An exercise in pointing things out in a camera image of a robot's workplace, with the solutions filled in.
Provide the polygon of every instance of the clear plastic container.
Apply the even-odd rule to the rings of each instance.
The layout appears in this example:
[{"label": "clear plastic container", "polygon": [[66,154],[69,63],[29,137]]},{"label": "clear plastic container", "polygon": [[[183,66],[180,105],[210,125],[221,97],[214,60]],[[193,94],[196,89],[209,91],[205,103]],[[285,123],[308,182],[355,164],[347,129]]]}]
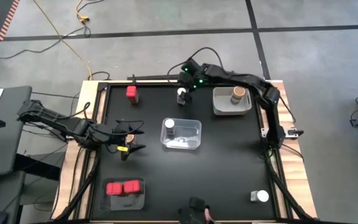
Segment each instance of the clear plastic container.
[{"label": "clear plastic container", "polygon": [[[167,128],[165,122],[173,127]],[[201,144],[201,122],[189,119],[165,118],[162,121],[161,143],[167,148],[195,150]]]}]

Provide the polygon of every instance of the yellow object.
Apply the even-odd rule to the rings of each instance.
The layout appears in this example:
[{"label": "yellow object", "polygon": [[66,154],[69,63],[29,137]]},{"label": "yellow object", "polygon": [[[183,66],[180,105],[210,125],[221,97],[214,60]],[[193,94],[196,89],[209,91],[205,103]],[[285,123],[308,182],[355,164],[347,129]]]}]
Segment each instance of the yellow object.
[{"label": "yellow object", "polygon": [[80,17],[80,21],[84,24],[86,21],[88,21],[90,18],[88,16],[81,16],[78,12],[78,6],[80,6],[82,0],[80,0],[77,5],[75,6],[75,13],[77,13],[77,16]]},{"label": "yellow object", "polygon": [[49,19],[49,17],[46,15],[46,13],[44,12],[44,10],[42,10],[41,6],[38,5],[37,1],[36,0],[33,0],[33,2],[37,5],[37,7],[41,10],[42,14],[47,18],[48,22],[50,23],[50,25],[53,27],[53,29],[55,30],[55,32],[57,33],[59,39],[71,50],[74,52],[75,55],[77,55],[77,57],[85,64],[86,68],[88,69],[88,72],[89,72],[89,76],[90,76],[90,79],[89,80],[92,80],[92,71],[91,71],[91,68],[90,66],[88,65],[88,63],[86,63],[82,58],[81,56],[70,46],[68,45],[68,43],[66,43],[62,36],[59,34],[59,31],[57,31],[56,27],[54,26],[54,24],[52,23],[52,21]]},{"label": "yellow object", "polygon": [[122,146],[117,146],[117,150],[122,151],[122,152],[127,152],[128,148],[127,147],[122,147]]}]

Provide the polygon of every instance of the concrete floor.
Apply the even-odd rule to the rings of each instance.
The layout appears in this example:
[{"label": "concrete floor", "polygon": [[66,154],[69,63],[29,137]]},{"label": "concrete floor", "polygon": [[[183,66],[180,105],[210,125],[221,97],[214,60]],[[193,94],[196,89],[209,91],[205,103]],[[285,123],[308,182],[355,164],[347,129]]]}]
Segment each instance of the concrete floor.
[{"label": "concrete floor", "polygon": [[[62,33],[81,27],[76,0],[39,0]],[[358,1],[252,1],[258,27],[358,25]],[[250,28],[244,0],[116,0],[93,4],[94,34],[150,30]],[[21,1],[8,37],[54,35],[32,1]],[[306,172],[318,216],[322,220],[358,223],[358,128],[349,124],[358,95],[358,30],[261,33],[272,79],[284,80],[300,138]],[[115,80],[133,73],[161,75],[196,49],[215,48],[227,70],[262,71],[252,33],[200,34],[68,40],[94,71],[110,72]],[[0,55],[42,49],[51,40],[1,42]],[[211,52],[200,62],[217,63]],[[34,91],[75,95],[87,71],[63,44],[42,54],[25,53],[0,60],[0,86],[30,85]],[[33,95],[53,110],[68,114],[71,99]],[[25,133],[19,151],[48,153],[61,146],[54,139]],[[48,212],[25,208],[22,223],[42,222]]]}]

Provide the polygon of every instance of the red block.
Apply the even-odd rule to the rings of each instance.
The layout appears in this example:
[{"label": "red block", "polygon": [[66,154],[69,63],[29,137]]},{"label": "red block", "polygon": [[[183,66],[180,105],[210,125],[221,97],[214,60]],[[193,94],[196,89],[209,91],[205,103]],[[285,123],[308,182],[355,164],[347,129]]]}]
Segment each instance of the red block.
[{"label": "red block", "polygon": [[121,183],[108,183],[106,186],[107,195],[120,195],[122,194],[122,184]]},{"label": "red block", "polygon": [[124,182],[124,192],[127,194],[133,194],[140,192],[140,181],[130,180]]},{"label": "red block", "polygon": [[136,86],[127,87],[127,98],[131,103],[137,103],[139,100],[139,94],[137,93]]}]

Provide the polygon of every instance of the white bottle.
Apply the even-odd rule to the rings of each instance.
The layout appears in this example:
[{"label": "white bottle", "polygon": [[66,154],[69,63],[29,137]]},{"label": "white bottle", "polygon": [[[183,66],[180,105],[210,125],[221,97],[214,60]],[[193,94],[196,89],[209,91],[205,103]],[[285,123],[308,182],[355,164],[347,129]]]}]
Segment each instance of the white bottle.
[{"label": "white bottle", "polygon": [[186,104],[186,102],[184,101],[184,99],[180,98],[181,93],[186,93],[186,89],[185,88],[179,88],[177,91],[177,102],[180,105],[184,105]]},{"label": "white bottle", "polygon": [[174,136],[175,135],[175,122],[172,119],[168,119],[164,123],[165,130],[167,130],[168,136]]},{"label": "white bottle", "polygon": [[255,190],[251,192],[251,202],[267,202],[269,194],[265,190]]}]

